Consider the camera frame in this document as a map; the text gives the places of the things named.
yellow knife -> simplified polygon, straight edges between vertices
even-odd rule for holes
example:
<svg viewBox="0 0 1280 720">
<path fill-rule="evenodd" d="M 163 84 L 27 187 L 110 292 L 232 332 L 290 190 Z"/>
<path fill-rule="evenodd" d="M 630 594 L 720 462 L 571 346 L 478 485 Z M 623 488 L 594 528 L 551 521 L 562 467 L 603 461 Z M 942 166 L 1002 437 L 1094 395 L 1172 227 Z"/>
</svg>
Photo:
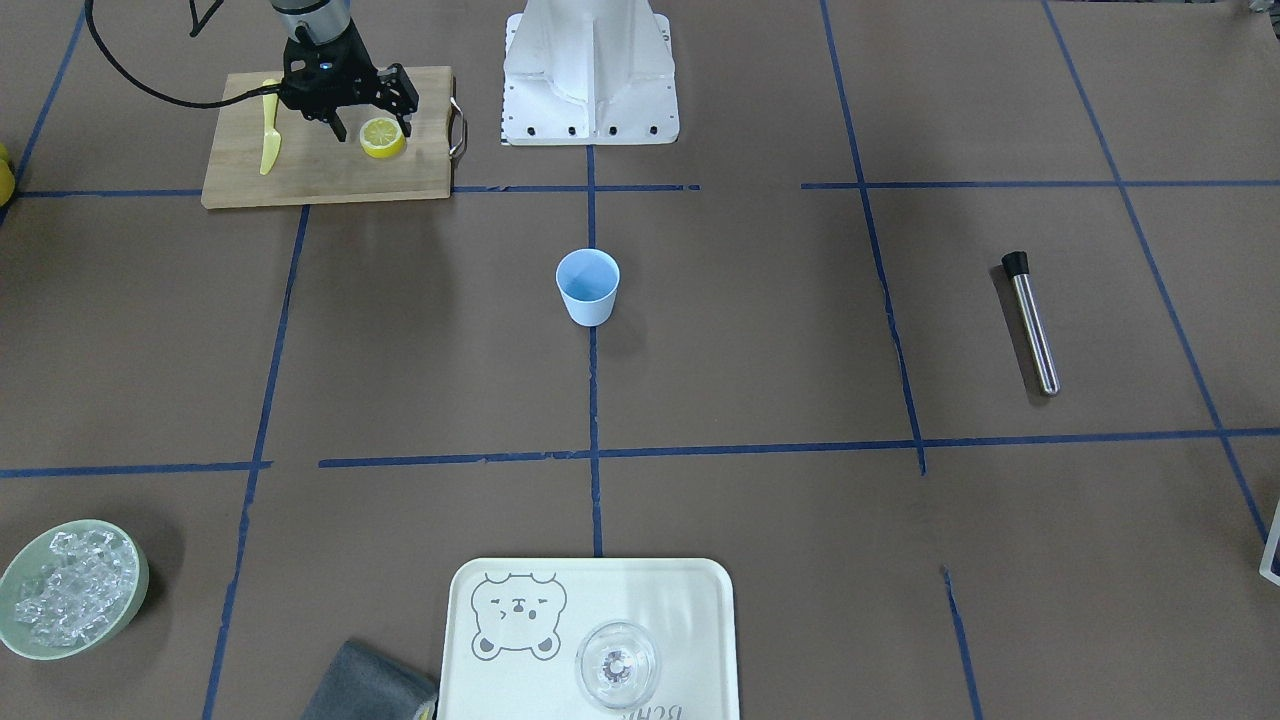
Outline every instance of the yellow knife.
<svg viewBox="0 0 1280 720">
<path fill-rule="evenodd" d="M 268 79 L 262 85 L 276 85 L 278 82 Z M 280 154 L 280 132 L 275 129 L 275 109 L 279 101 L 280 97 L 274 92 L 262 96 L 262 167 L 257 172 L 264 176 L 271 172 L 275 158 Z"/>
</svg>

white tray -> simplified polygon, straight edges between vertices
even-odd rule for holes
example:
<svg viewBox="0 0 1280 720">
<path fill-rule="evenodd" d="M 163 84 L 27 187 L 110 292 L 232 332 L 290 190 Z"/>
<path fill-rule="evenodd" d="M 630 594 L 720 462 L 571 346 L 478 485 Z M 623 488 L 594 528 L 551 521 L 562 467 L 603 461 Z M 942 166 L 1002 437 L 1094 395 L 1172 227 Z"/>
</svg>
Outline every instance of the white tray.
<svg viewBox="0 0 1280 720">
<path fill-rule="evenodd" d="M 613 620 L 648 630 L 659 657 L 653 698 L 627 712 L 576 678 L 579 646 Z M 732 582 L 701 559 L 472 560 L 449 587 L 439 717 L 739 720 Z"/>
</svg>

bowl of ice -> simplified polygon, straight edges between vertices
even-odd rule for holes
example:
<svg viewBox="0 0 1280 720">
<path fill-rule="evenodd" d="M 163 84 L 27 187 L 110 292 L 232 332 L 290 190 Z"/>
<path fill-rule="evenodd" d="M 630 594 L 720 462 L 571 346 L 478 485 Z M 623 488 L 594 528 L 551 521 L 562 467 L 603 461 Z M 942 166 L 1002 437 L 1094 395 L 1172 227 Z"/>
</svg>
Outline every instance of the bowl of ice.
<svg viewBox="0 0 1280 720">
<path fill-rule="evenodd" d="M 0 577 L 0 641 L 61 660 L 124 629 L 147 594 L 147 560 L 124 530 L 73 520 L 31 541 Z"/>
</svg>

black cable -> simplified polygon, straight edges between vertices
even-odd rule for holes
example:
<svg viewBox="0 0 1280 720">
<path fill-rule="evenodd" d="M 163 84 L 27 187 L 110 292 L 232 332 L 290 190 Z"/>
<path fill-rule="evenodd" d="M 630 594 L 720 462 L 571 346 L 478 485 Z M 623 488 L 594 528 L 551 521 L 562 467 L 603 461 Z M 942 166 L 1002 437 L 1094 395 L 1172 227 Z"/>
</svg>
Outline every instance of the black cable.
<svg viewBox="0 0 1280 720">
<path fill-rule="evenodd" d="M 196 17 L 196 0 L 187 0 L 187 5 L 191 6 L 191 37 L 196 37 L 200 35 L 200 31 L 205 29 L 205 26 L 209 24 L 209 19 L 214 17 L 218 8 L 223 6 L 223 0 L 214 3 L 212 6 L 209 8 L 209 12 L 205 13 L 205 17 L 198 19 Z"/>
<path fill-rule="evenodd" d="M 106 61 L 110 63 L 113 68 L 115 68 L 115 72 L 124 76 L 124 79 L 132 82 L 133 86 L 141 90 L 142 92 L 146 92 L 152 97 L 164 100 L 165 102 L 173 102 L 174 105 L 180 105 L 183 108 L 195 108 L 197 110 L 211 110 L 215 108 L 225 108 L 228 105 L 234 105 L 236 102 L 242 102 L 251 97 L 261 97 L 262 95 L 271 95 L 280 92 L 279 85 L 268 85 L 262 87 L 255 87 L 253 90 L 242 92 L 236 97 L 219 100 L 216 102 L 192 102 L 189 100 L 179 100 L 177 97 L 172 97 L 169 95 L 165 95 L 164 92 L 160 92 L 159 90 L 146 86 L 142 81 L 131 76 L 129 70 L 125 70 L 124 65 L 122 65 L 119 60 L 115 59 L 115 55 L 113 55 L 111 51 L 106 49 L 106 44 L 102 42 L 102 36 L 97 33 L 97 24 L 93 23 L 93 0 L 84 0 L 84 24 L 88 26 L 88 33 L 93 36 L 93 42 L 97 45 L 97 49 L 102 51 L 102 56 L 106 58 Z"/>
</svg>

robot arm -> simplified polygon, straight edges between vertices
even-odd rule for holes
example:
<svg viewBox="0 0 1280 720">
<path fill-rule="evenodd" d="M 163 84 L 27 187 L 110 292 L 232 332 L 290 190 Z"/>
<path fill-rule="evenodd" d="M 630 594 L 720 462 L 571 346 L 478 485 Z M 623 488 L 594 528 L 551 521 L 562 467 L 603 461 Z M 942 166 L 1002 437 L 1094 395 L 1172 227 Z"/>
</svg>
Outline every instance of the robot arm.
<svg viewBox="0 0 1280 720">
<path fill-rule="evenodd" d="M 396 115 L 404 136 L 417 110 L 417 90 L 396 63 L 379 70 L 343 0 L 269 0 L 288 32 L 280 101 L 308 120 L 326 123 L 339 141 L 347 128 L 338 108 L 374 105 Z"/>
</svg>

